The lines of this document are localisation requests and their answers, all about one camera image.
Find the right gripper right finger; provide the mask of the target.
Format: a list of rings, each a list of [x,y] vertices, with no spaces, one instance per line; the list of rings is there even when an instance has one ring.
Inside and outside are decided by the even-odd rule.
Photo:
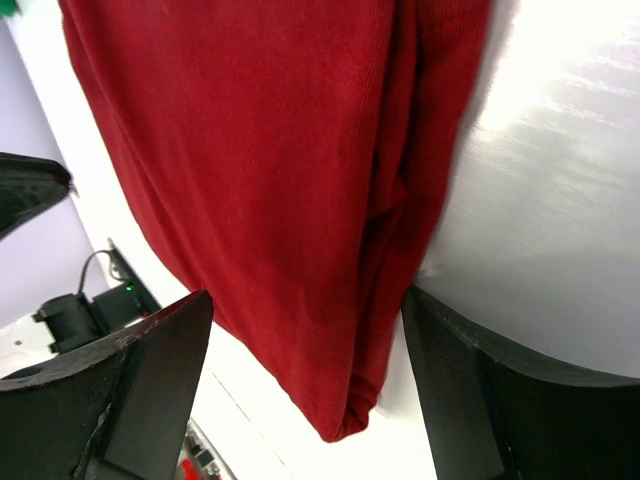
[[[401,313],[438,478],[638,478],[638,379],[543,355],[417,287]]]

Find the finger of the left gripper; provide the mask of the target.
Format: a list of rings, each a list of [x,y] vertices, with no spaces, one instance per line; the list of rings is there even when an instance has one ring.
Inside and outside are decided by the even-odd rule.
[[[65,200],[72,188],[72,176],[62,164],[2,152],[1,239]]]

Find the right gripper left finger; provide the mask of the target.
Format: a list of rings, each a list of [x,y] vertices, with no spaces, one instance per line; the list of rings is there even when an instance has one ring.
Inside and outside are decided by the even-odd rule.
[[[173,478],[212,318],[197,291],[2,379],[2,478]]]

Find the red t shirt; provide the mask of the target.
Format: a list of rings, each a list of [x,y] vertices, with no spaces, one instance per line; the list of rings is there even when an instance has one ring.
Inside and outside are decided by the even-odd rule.
[[[63,1],[145,239],[319,436],[364,430],[446,198],[487,1]]]

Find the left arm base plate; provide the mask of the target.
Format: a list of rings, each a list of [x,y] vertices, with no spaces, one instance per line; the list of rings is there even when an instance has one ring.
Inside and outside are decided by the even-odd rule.
[[[116,285],[89,298],[85,283],[91,261],[104,254]],[[161,306],[114,243],[92,253],[84,262],[77,291],[52,298],[32,315],[44,324],[53,342],[49,351],[62,355],[117,332],[134,321],[161,310]]]

